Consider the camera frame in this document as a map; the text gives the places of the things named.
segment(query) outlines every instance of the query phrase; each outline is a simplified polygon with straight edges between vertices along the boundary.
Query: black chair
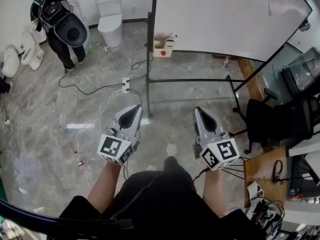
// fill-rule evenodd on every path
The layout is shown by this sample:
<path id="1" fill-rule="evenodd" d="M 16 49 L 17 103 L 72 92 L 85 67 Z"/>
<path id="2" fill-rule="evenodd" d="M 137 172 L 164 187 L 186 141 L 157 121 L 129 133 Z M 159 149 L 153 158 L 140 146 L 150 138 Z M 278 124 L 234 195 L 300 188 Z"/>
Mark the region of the black chair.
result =
<path id="1" fill-rule="evenodd" d="M 277 100 L 277 95 L 267 88 L 264 93 L 266 98 L 263 101 L 249 100 L 246 116 L 239 108 L 233 108 L 233 112 L 244 120 L 246 129 L 229 135 L 248 134 L 249 149 L 244 151 L 245 154 L 251 153 L 254 142 L 260 143 L 262 147 L 279 147 L 285 139 L 307 140 L 313 136 L 314 117 L 320 111 L 317 98 L 293 100 L 272 108 L 266 102 Z"/>

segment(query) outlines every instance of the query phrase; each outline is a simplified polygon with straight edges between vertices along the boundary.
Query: whiteboard stand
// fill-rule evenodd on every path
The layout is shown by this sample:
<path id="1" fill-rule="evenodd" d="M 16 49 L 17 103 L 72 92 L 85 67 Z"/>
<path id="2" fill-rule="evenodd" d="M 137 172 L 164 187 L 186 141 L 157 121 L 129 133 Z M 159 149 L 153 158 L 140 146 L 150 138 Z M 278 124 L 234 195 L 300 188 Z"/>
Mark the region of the whiteboard stand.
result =
<path id="1" fill-rule="evenodd" d="M 307 14 L 307 17 L 301 22 L 301 24 L 309 17 L 311 12 L 313 11 L 310 5 L 306 0 L 304 0 L 306 5 L 309 7 L 310 12 Z M 149 77 L 149 72 L 150 72 L 150 53 L 153 52 L 153 40 L 154 40 L 154 34 L 155 34 L 155 21 L 156 21 L 156 10 L 157 10 L 157 0 L 152 0 L 152 12 L 148 13 L 148 18 L 147 18 L 147 44 L 146 44 L 146 98 L 147 98 L 147 113 L 148 117 L 152 117 L 152 113 L 150 111 L 150 95 L 149 95 L 149 85 L 152 83 L 175 83 L 175 82 L 226 82 L 230 83 L 231 89 L 233 92 L 233 96 L 236 102 L 237 108 L 234 108 L 233 111 L 240 111 L 240 104 L 238 101 L 238 95 L 237 91 L 242 88 L 244 85 L 246 85 L 252 78 L 254 78 L 275 56 L 278 55 L 279 52 L 282 51 L 282 49 L 285 47 L 285 44 L 288 42 L 288 40 L 295 34 L 295 32 L 299 29 L 299 27 L 292 33 L 291 37 L 288 38 L 284 42 L 284 44 L 267 60 L 267 61 L 262 61 L 262 65 L 258 67 L 247 79 L 245 80 L 240 80 L 240 79 L 232 79 L 230 75 L 228 75 L 225 79 L 219 79 L 219 78 L 214 78 L 214 79 L 208 79 L 208 78 L 182 78 L 182 79 L 157 79 L 153 80 L 150 79 Z M 205 52 L 205 51 L 193 51 L 193 50 L 174 50 L 173 52 L 179 53 L 205 53 L 205 54 L 213 54 L 213 55 L 223 55 L 223 56 L 232 56 L 232 57 L 238 57 L 238 58 L 243 58 L 240 56 L 232 55 L 232 54 L 221 54 L 217 52 Z M 239 86 L 234 87 L 233 83 L 240 83 Z"/>

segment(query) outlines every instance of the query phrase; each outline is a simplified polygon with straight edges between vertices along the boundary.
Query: desk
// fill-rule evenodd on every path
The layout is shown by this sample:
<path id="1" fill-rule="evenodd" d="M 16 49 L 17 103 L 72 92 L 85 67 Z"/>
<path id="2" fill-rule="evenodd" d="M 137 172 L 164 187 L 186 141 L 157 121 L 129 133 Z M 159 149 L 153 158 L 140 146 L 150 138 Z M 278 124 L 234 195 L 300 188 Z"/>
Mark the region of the desk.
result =
<path id="1" fill-rule="evenodd" d="M 273 184 L 273 169 L 277 160 L 283 163 L 280 178 L 287 177 L 287 157 L 284 146 L 274 149 L 243 163 L 244 170 L 244 207 L 250 207 L 250 198 L 247 187 L 257 182 L 264 190 L 264 197 L 271 201 L 281 201 L 285 205 L 287 199 L 287 183 Z"/>

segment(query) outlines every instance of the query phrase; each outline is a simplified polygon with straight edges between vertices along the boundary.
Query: marble floor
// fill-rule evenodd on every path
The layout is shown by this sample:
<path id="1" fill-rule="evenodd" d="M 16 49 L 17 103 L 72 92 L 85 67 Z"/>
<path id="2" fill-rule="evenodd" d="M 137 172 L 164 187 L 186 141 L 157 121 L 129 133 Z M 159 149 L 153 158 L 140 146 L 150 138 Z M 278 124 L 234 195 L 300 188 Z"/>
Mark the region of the marble floor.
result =
<path id="1" fill-rule="evenodd" d="M 130 60 L 142 45 L 133 63 L 146 59 L 147 25 L 145 23 L 124 24 L 122 44 L 112 51 L 115 57 L 104 51 L 104 41 L 97 29 L 91 29 L 94 53 L 77 70 L 61 81 L 61 85 L 77 85 L 84 92 L 92 92 L 106 85 L 122 82 L 129 70 Z M 75 195 L 87 196 L 90 188 L 86 173 L 78 168 L 74 151 L 77 150 L 77 133 L 74 126 L 97 119 L 107 106 L 110 95 L 119 87 L 108 87 L 91 95 L 80 93 L 74 86 L 60 88 L 59 80 L 65 75 L 62 63 L 47 44 L 42 46 L 45 56 L 40 68 L 32 71 L 20 65 L 12 79 L 13 88 L 4 95 L 5 107 L 10 117 L 9 132 L 0 124 L 0 145 L 3 167 L 2 180 L 10 203 L 41 214 L 59 216 Z M 150 77 L 161 78 L 225 78 L 242 79 L 235 61 L 227 68 L 222 60 L 210 54 L 174 53 L 171 58 L 155 58 Z M 146 73 L 146 64 L 131 71 L 131 79 Z M 147 117 L 145 79 L 137 79 L 130 88 L 142 97 L 143 118 Z M 246 87 L 239 91 L 239 102 L 245 106 L 249 99 Z M 215 112 L 226 131 L 236 132 L 245 127 L 237 114 L 231 87 L 225 82 L 180 82 L 153 83 L 150 86 L 153 117 L 149 124 L 141 126 L 140 146 L 130 157 L 130 175 L 147 169 L 161 170 L 168 154 L 176 156 L 180 164 L 194 178 L 205 166 L 195 160 L 192 144 L 195 131 L 192 120 L 193 108 L 203 106 Z M 79 135 L 80 152 L 88 171 L 91 185 L 97 180 L 105 161 L 97 155 L 100 136 L 109 126 L 115 113 L 129 105 L 140 103 L 139 96 L 116 93 L 101 120 L 93 123 Z M 247 136 L 236 137 L 241 155 L 248 146 Z M 252 156 L 261 152 L 254 146 Z M 229 209 L 244 205 L 244 182 L 223 172 L 224 190 Z M 124 180 L 122 173 L 119 182 Z M 199 195 L 203 193 L 204 176 L 196 183 Z"/>

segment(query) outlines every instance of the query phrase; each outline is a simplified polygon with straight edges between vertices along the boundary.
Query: white wall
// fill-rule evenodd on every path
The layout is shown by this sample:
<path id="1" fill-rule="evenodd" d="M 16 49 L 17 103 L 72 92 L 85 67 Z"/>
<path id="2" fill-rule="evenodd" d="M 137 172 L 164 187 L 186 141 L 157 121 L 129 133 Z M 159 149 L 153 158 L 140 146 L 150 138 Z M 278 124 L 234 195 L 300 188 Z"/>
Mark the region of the white wall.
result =
<path id="1" fill-rule="evenodd" d="M 6 47 L 14 45 L 21 53 L 21 34 L 30 25 L 33 0 L 0 0 L 0 61 Z M 99 23 L 97 0 L 79 0 L 89 25 Z M 152 0 L 122 0 L 123 19 L 147 18 Z"/>
<path id="2" fill-rule="evenodd" d="M 308 20 L 311 28 L 308 31 L 298 30 L 289 42 L 302 52 L 306 52 L 311 47 L 317 47 L 320 50 L 320 0 L 306 0 L 312 7 L 313 12 Z"/>

